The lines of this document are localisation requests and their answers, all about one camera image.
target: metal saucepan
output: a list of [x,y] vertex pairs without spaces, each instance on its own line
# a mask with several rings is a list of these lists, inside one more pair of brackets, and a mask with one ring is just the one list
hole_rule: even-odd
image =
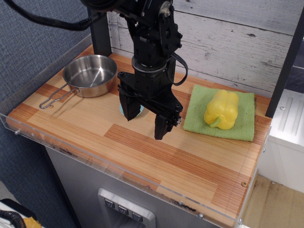
[[[116,63],[106,56],[89,55],[80,57],[70,62],[63,71],[63,79],[66,84],[55,91],[49,99],[42,102],[39,107],[44,109],[52,103],[61,100],[70,93],[75,93],[80,97],[97,97],[109,92],[115,84],[117,73]],[[62,97],[43,106],[52,99],[53,95],[63,89],[70,87],[70,91]]]

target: green towel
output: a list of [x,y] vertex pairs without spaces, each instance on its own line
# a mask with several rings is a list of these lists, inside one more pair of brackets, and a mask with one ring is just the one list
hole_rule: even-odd
[[205,88],[199,85],[194,86],[184,123],[184,130],[224,139],[253,141],[255,133],[254,93],[236,92],[239,97],[238,118],[232,128],[222,130],[218,127],[210,128],[204,121],[207,105],[217,91],[218,89]]

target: gray fabric wall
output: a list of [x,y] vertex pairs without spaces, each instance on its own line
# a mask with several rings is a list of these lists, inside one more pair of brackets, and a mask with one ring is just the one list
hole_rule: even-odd
[[[15,0],[32,13],[76,22],[87,18],[80,0]],[[32,23],[0,1],[0,113],[14,107],[91,44],[90,31]],[[75,222],[42,146],[0,125],[0,181],[47,228]]]

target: wooden tabletop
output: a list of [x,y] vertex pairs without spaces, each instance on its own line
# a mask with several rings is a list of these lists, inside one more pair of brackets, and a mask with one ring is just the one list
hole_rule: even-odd
[[[80,56],[92,53],[89,47]],[[130,59],[116,54],[110,57],[118,71],[133,72]],[[256,95],[253,142],[187,132],[183,123],[156,141],[155,114],[144,109],[128,122],[120,112],[117,85],[100,97],[70,95],[51,108],[39,109],[40,103],[65,84],[62,72],[9,114],[7,123],[12,128],[184,210],[203,213],[223,227],[234,226],[248,190],[242,183],[250,184],[269,130],[271,119],[265,117],[268,98]],[[176,73],[176,81],[182,77]],[[235,90],[189,76],[184,84],[172,88],[184,107],[183,119],[195,84]]]

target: whitewashed wooden backdrop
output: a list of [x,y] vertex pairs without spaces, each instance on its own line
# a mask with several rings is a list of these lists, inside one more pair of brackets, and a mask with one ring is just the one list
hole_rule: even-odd
[[[177,50],[189,74],[271,97],[303,0],[175,0],[174,19],[183,34]],[[108,13],[112,51],[131,57],[125,20]],[[179,65],[177,71],[184,72]]]

